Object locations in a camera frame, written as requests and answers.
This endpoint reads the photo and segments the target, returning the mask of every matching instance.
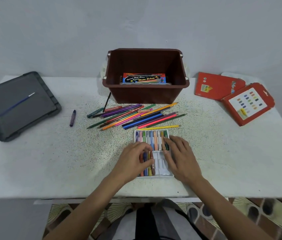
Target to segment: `speckled table surface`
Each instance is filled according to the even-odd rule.
[[[12,79],[5,76],[3,81]],[[62,105],[55,117],[17,139],[0,142],[0,198],[75,198],[89,195],[114,167],[133,129],[87,129],[99,118],[86,115],[105,104],[99,78],[43,77]],[[170,134],[189,141],[202,173],[224,196],[282,197],[282,118],[271,109],[239,127],[223,106],[194,95],[195,79],[171,111],[187,116]],[[72,111],[77,116],[69,127]],[[116,197],[188,197],[194,193],[174,178],[137,178]]]

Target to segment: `crayon tray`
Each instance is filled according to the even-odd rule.
[[[142,133],[146,133],[146,142],[148,144],[151,145],[151,142],[149,142],[149,138],[151,140],[151,137],[148,137],[147,133],[150,133],[150,131],[153,131],[154,133],[157,133],[159,131],[159,133],[166,131],[167,132],[167,137],[169,138],[169,131],[165,130],[165,129],[150,129],[150,130],[135,130],[134,131],[134,142],[136,142],[136,132],[138,132],[138,134],[140,134],[140,132]],[[161,177],[161,176],[174,176],[173,173],[168,169],[168,164],[167,161],[165,160],[163,151],[162,151],[162,146],[161,146],[161,150],[155,150],[155,148],[153,148],[153,158],[155,160],[155,175],[154,176],[144,176],[144,177],[151,177],[151,178],[155,178],[155,177]]]

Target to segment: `forearm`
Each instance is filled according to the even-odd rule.
[[[86,240],[111,198],[124,185],[111,174],[44,240]]]
[[[244,216],[204,178],[190,185],[210,210],[213,218],[229,240],[271,239],[260,227]]]

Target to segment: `person's left hand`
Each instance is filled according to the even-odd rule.
[[[152,151],[151,145],[145,142],[135,142],[123,149],[119,160],[109,176],[114,177],[123,184],[135,179],[143,170],[154,164],[154,159],[140,163],[139,156],[143,152]]]

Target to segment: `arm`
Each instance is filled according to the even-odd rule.
[[[125,185],[152,165],[153,159],[140,163],[139,155],[152,148],[145,142],[136,142],[124,148],[112,172],[75,210],[44,240],[87,240],[104,208]]]
[[[165,138],[165,141],[169,144],[175,156],[175,161],[173,161],[167,151],[163,152],[169,168],[175,178],[189,185],[193,192],[208,207],[228,239],[272,239],[203,178],[199,164],[187,141],[176,136],[170,136],[170,138]]]

